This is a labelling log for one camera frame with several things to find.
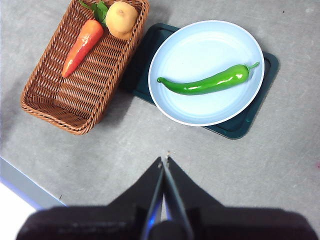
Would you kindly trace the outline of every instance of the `fake vegetable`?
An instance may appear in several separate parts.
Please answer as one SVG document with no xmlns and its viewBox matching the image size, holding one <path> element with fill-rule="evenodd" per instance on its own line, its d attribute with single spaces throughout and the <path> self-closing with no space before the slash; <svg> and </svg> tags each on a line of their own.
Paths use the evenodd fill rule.
<svg viewBox="0 0 320 240">
<path fill-rule="evenodd" d="M 129 40 L 137 18 L 138 12 L 133 6 L 124 1 L 117 1 L 109 8 L 105 17 L 105 24 L 113 36 Z"/>
<path fill-rule="evenodd" d="M 183 94 L 183 95 L 208 94 L 208 93 L 225 90 L 245 82 L 250 75 L 250 70 L 257 67 L 258 65 L 259 65 L 259 62 L 256 62 L 252 66 L 246 66 L 241 64 L 234 65 L 213 76 L 210 76 L 203 80 L 195 81 L 195 82 L 176 83 L 176 82 L 169 81 L 164 77 L 158 77 L 157 82 L 162 83 L 169 90 L 177 94 Z"/>
<path fill-rule="evenodd" d="M 99 3 L 93 3 L 91 6 L 88 6 L 82 1 L 79 2 L 82 6 L 93 11 L 95 20 L 90 19 L 84 23 L 74 45 L 70 49 L 64 61 L 61 73 L 63 78 L 69 77 L 74 70 L 76 70 L 88 52 L 103 36 L 104 29 L 102 25 L 106 25 L 105 18 L 108 8 L 103 1 L 100 1 Z"/>
</svg>

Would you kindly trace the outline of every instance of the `brown woven basket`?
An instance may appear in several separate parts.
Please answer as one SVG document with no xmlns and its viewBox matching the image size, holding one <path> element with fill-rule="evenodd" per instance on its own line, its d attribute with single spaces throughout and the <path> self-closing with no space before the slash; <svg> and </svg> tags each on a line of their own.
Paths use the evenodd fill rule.
<svg viewBox="0 0 320 240">
<path fill-rule="evenodd" d="M 91 4 L 97 0 L 85 0 Z M 111 6 L 115 0 L 104 0 Z M 66 56 L 77 36 L 93 13 L 72 0 L 53 34 L 39 63 L 26 83 L 20 104 L 31 115 L 66 130 L 82 135 L 97 124 L 119 84 L 143 34 L 148 0 L 124 0 L 138 11 L 138 19 L 129 40 L 112 36 L 108 29 L 68 78 L 61 71 Z"/>
</svg>

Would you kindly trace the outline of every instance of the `plate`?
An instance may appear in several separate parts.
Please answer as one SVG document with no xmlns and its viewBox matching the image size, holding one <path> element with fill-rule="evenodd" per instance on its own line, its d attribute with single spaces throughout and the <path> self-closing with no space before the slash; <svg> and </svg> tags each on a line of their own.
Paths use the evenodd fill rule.
<svg viewBox="0 0 320 240">
<path fill-rule="evenodd" d="M 259 62 L 249 79 L 222 91 L 182 95 L 157 82 L 195 82 L 227 68 Z M 255 98 L 264 77 L 264 57 L 254 37 L 242 27 L 220 20 L 187 25 L 168 37 L 155 53 L 148 73 L 151 97 L 170 119 L 189 126 L 210 126 L 227 121 Z"/>
</svg>

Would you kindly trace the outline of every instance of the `green chili pepper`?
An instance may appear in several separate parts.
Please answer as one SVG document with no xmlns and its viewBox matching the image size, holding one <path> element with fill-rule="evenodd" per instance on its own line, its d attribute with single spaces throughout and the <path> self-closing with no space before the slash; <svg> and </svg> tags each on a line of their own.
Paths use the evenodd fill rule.
<svg viewBox="0 0 320 240">
<path fill-rule="evenodd" d="M 258 61 L 252 66 L 241 64 L 234 65 L 232 67 L 229 67 L 227 70 L 195 82 L 175 83 L 165 79 L 164 77 L 158 77 L 157 82 L 162 83 L 169 90 L 177 94 L 208 94 L 220 90 L 225 90 L 245 82 L 250 75 L 250 70 L 257 66 L 259 66 Z"/>
</svg>

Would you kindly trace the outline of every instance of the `dark green tray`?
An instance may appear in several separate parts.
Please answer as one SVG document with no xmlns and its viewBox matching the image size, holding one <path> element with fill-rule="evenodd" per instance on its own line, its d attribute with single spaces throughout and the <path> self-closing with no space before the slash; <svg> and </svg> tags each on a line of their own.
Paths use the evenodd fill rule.
<svg viewBox="0 0 320 240">
<path fill-rule="evenodd" d="M 123 74 L 120 83 L 121 88 L 154 104 L 148 87 L 149 67 L 160 45 L 177 30 L 179 30 L 179 28 L 163 23 L 157 23 L 149 28 Z M 258 94 L 250 105 L 235 117 L 216 125 L 205 126 L 204 128 L 230 139 L 239 139 L 248 132 L 277 74 L 279 66 L 278 60 L 274 55 L 264 52 L 263 56 L 265 64 L 264 78 Z"/>
</svg>

